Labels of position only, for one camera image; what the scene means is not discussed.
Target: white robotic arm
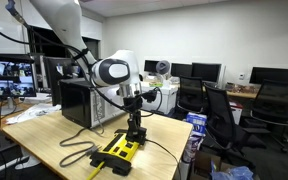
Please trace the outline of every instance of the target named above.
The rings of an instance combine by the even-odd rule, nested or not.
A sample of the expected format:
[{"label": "white robotic arm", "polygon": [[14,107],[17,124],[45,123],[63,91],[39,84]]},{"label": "white robotic arm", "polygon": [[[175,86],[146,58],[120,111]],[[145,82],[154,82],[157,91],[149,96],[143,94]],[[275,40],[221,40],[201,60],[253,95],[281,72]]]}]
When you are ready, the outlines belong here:
[{"label": "white robotic arm", "polygon": [[[87,48],[81,36],[82,12],[78,0],[30,0],[30,2],[64,44],[80,51]],[[70,52],[73,56],[78,55],[72,50]],[[81,58],[77,63],[88,81],[93,81],[98,86],[120,84],[123,97],[130,97],[135,91],[140,92],[139,70],[132,51],[119,50],[100,62],[94,59],[90,51],[85,57],[88,64]]]}]

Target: screen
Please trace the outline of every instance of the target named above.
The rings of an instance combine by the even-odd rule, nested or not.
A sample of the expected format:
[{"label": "screen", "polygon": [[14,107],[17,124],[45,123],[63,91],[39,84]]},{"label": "screen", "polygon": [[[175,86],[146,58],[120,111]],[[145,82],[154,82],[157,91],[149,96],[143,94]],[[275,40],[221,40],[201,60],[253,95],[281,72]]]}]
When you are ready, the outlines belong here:
[{"label": "screen", "polygon": [[192,75],[192,65],[172,63],[171,75],[174,77],[190,77]]},{"label": "screen", "polygon": [[288,69],[253,67],[250,83],[262,84],[264,79],[288,82]]},{"label": "screen", "polygon": [[203,81],[217,83],[220,72],[221,64],[192,63],[192,77],[201,77]]},{"label": "screen", "polygon": [[159,61],[145,60],[144,71],[157,73],[156,65]]},{"label": "screen", "polygon": [[61,104],[59,80],[72,79],[74,66],[70,58],[44,57],[45,73],[48,87],[51,88],[53,106]]},{"label": "screen", "polygon": [[0,61],[0,97],[35,97],[32,65]]}]

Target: blue box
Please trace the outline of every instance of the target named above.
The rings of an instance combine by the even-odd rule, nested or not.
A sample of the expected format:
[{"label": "blue box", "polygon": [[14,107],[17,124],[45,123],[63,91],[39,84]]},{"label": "blue box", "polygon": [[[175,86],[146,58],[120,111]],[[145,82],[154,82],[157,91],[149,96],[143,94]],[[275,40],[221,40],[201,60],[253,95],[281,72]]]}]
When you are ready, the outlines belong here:
[{"label": "blue box", "polygon": [[203,114],[188,113],[186,122],[193,124],[193,134],[205,136],[205,124],[207,117]]}]

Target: computer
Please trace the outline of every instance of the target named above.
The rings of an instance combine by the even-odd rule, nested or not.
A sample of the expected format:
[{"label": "computer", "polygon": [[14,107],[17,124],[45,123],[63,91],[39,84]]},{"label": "computer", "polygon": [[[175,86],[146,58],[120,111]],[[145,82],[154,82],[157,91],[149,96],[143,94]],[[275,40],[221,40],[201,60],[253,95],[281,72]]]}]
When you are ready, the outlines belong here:
[{"label": "computer", "polygon": [[44,57],[47,85],[51,88],[52,104],[61,104],[59,81],[74,77],[74,64],[71,58]]},{"label": "computer", "polygon": [[159,61],[145,60],[144,71],[150,72],[150,73],[157,73],[156,65],[158,62]]},{"label": "computer", "polygon": [[173,77],[180,77],[180,76],[190,77],[192,75],[192,65],[172,63],[171,75]]},{"label": "computer", "polygon": [[250,83],[262,84],[264,79],[288,82],[288,69],[253,67]]},{"label": "computer", "polygon": [[203,82],[218,83],[221,64],[192,63],[192,77],[201,77]]},{"label": "computer", "polygon": [[13,97],[36,97],[33,61],[23,54],[0,54],[0,98],[7,99],[8,105],[1,107],[1,115],[21,111],[13,105]]}]

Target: black mount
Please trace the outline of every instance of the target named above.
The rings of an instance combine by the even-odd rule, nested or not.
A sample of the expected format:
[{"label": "black mount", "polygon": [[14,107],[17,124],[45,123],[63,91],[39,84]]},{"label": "black mount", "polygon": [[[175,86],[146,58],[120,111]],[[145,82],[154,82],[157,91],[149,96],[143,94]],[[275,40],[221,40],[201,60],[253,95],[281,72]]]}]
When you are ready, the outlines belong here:
[{"label": "black mount", "polygon": [[124,105],[128,111],[129,118],[127,120],[128,130],[126,134],[126,140],[131,142],[138,142],[140,145],[144,145],[146,138],[146,128],[141,127],[141,111],[143,100],[137,95],[132,98],[124,98]]}]

